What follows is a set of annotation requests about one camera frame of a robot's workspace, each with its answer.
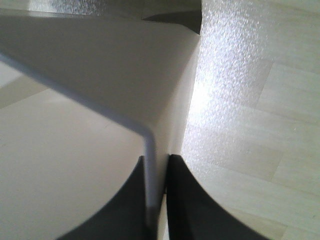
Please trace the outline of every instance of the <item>white plastic surface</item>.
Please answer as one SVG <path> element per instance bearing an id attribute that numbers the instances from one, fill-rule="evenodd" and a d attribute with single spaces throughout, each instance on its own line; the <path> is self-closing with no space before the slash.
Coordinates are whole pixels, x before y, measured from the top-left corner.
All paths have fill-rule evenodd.
<path id="1" fill-rule="evenodd" d="M 180 152 L 198 42 L 176 24 L 0 16 L 1 60 L 144 138 L 147 210 Z"/>
<path id="2" fill-rule="evenodd" d="M 0 109 L 0 239 L 53 240 L 121 188 L 143 138 L 47 89 Z"/>

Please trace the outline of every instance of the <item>wooden floor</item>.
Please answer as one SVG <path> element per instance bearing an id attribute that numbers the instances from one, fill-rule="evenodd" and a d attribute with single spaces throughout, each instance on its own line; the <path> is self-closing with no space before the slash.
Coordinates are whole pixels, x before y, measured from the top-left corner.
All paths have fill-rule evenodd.
<path id="1" fill-rule="evenodd" d="M 0 7 L 13 2 L 27 8 Z M 319 240 L 320 1 L 202 4 L 182 155 L 208 193 L 261 234 Z M 19 98 L 42 91 L 20 89 Z M 0 108 L 16 101 L 0 94 Z"/>

